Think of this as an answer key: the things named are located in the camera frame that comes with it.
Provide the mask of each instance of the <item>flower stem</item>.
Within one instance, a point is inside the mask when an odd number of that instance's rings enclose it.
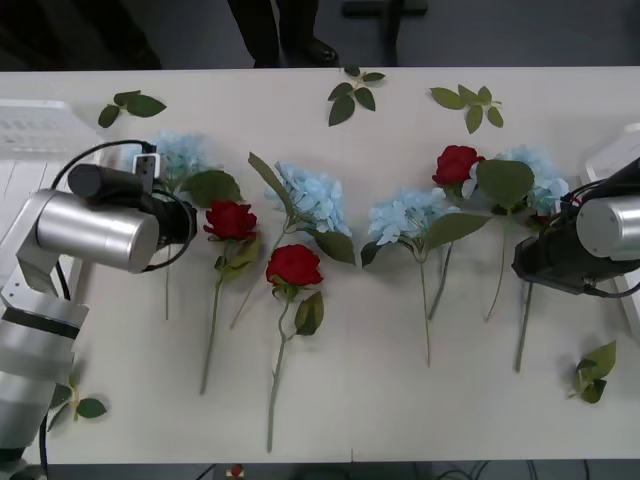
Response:
[[[280,367],[282,366],[282,355],[284,354],[284,346],[287,344],[287,336],[282,330],[282,319],[289,310],[291,298],[287,295],[287,303],[284,305],[284,311],[278,320],[278,331],[280,332],[280,351],[278,352],[278,363],[276,371],[273,374],[273,383],[271,384],[271,395],[269,396],[269,426],[267,429],[267,453],[271,453],[273,448],[273,414],[276,407],[276,395],[278,393],[278,385],[280,384]]]
[[[424,325],[427,329],[427,367],[431,366],[431,346],[429,344],[429,317],[427,316],[427,289],[424,283],[424,262],[420,263],[420,279],[422,280],[422,302],[424,304]]]
[[[216,294],[213,300],[213,316],[211,317],[211,333],[209,334],[209,345],[207,346],[207,354],[204,358],[204,366],[202,369],[202,381],[200,382],[200,395],[204,395],[207,391],[207,380],[209,377],[209,364],[211,363],[211,353],[213,352],[213,337],[216,333],[216,314],[218,312],[218,296],[220,287],[222,286],[222,277],[216,282]]]
[[[440,297],[442,296],[442,292],[444,291],[444,284],[447,281],[447,271],[449,270],[449,259],[451,258],[451,250],[453,250],[453,242],[451,242],[451,244],[449,245],[449,250],[447,251],[447,258],[444,261],[444,269],[442,270],[442,277],[440,278],[440,286],[438,287],[436,299],[433,301],[431,311],[429,312],[429,320],[433,320],[433,317],[436,314],[436,310],[438,309],[438,303],[440,303]]]
[[[498,295],[500,295],[500,286],[502,285],[502,276],[504,274],[504,260],[506,256],[507,250],[507,233],[509,231],[509,222],[511,221],[511,210],[507,211],[507,219],[504,223],[504,227],[502,229],[502,263],[500,264],[500,278],[498,279],[498,288],[496,288],[496,296],[493,297],[493,303],[491,304],[491,308],[489,309],[489,313],[487,314],[487,318],[485,318],[485,322],[488,322],[493,314],[493,309],[498,302]]]
[[[276,250],[276,248],[278,248],[278,245],[280,245],[280,242],[282,241],[282,238],[284,237],[284,234],[287,233],[287,226],[288,225],[289,225],[289,217],[287,217],[287,219],[284,222],[284,225],[282,227],[282,233],[280,234],[280,236],[276,240],[276,243],[273,244],[273,247],[271,247],[271,251],[269,252],[269,256],[267,257],[267,263],[269,262],[269,259],[271,258],[271,255],[273,255],[273,252]],[[245,295],[244,300],[242,301],[242,303],[240,304],[240,308],[236,312],[236,316],[233,317],[233,320],[231,321],[231,325],[229,326],[230,330],[233,330],[233,327],[235,327],[236,323],[238,323],[238,320],[240,319],[240,314],[242,313],[242,309],[244,308],[245,304],[247,303],[247,300],[249,300],[249,296],[251,295],[251,292],[253,292],[253,289],[258,284],[258,280],[260,280],[260,277],[257,277],[253,281],[253,283],[251,284],[251,287],[249,287],[249,291]]]
[[[531,309],[531,295],[533,293],[533,283],[529,284],[527,289],[527,302],[524,306],[524,320],[522,321],[522,331],[520,332],[520,341],[518,342],[518,356],[516,357],[516,373],[520,373],[522,365],[522,352],[524,351],[524,339],[527,335],[527,325],[529,323],[529,310]]]

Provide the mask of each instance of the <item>dark floor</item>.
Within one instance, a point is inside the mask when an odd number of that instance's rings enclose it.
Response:
[[[121,1],[165,69],[253,66],[226,0]],[[17,2],[42,5],[63,58],[51,64],[25,62],[23,54],[9,54],[5,46],[0,70],[136,68],[135,61],[108,53],[73,0]],[[389,66],[393,59],[382,46],[382,23],[346,19],[341,4],[320,0],[316,35],[339,52],[342,64]],[[399,66],[640,64],[640,0],[428,0],[428,6],[424,17],[402,21]],[[41,31],[34,16],[29,18],[25,28]],[[0,45],[5,37],[0,24]],[[13,45],[13,51],[20,47]]]

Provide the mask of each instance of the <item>red rose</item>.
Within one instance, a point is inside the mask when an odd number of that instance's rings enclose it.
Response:
[[[236,202],[216,201],[207,210],[207,221],[211,224],[204,226],[204,231],[212,233],[220,240],[244,240],[253,238],[252,232],[257,218],[249,213],[251,205],[238,205]]]
[[[453,185],[468,180],[474,163],[484,160],[475,148],[450,145],[438,157],[438,168],[433,181],[438,185]]]
[[[267,280],[278,286],[272,277],[277,275],[291,285],[303,287],[322,281],[318,272],[320,258],[304,245],[287,245],[277,248],[267,266]]]

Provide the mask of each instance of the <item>black trousers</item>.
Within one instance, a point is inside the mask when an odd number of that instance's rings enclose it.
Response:
[[[276,64],[278,31],[270,0],[228,0],[244,44],[256,63]],[[313,38],[318,0],[276,0],[280,12],[283,48],[303,45]]]

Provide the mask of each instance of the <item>artificial flower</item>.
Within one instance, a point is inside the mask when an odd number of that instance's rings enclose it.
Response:
[[[257,218],[249,213],[251,205],[239,205],[232,201],[215,201],[211,204],[211,210],[206,212],[207,221],[204,231],[211,233],[220,240],[244,240],[253,238],[256,232]]]

